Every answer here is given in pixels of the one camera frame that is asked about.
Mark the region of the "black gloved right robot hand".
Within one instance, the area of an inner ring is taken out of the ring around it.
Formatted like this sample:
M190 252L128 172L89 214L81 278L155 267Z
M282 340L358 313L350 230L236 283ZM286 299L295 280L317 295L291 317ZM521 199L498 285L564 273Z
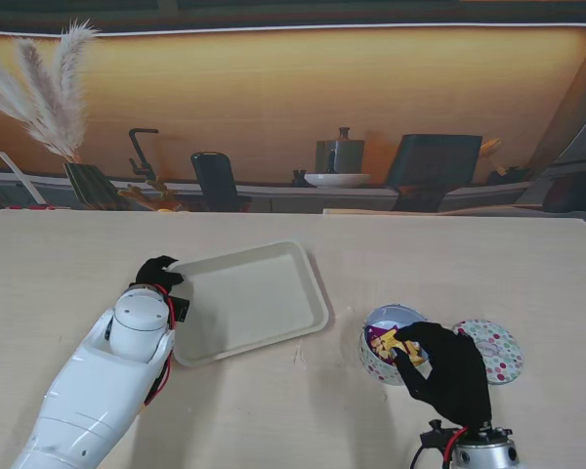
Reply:
M413 399L473 431L492 421L486 368L470 336L422 321L398 330L396 339L416 342L428 354L431 371L425 376L403 350L396 350L397 370Z

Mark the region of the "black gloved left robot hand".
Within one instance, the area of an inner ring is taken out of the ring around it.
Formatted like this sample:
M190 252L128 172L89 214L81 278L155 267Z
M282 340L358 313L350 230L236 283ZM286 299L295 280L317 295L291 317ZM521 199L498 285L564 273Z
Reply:
M177 259L161 255L148 259L139 269L132 285L147 284L160 287L169 293L172 288L185 281L179 273L170 272L168 268L177 262Z

